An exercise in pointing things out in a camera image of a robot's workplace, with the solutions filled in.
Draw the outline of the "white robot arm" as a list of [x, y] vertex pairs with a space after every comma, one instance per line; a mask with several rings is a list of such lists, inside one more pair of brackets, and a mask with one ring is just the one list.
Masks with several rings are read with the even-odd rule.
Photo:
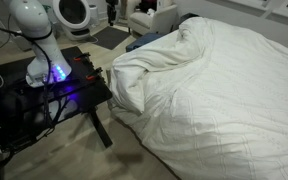
[[72, 68], [58, 47], [42, 4], [38, 0], [3, 2], [35, 53], [35, 58], [27, 66], [26, 82], [36, 88], [64, 81]]

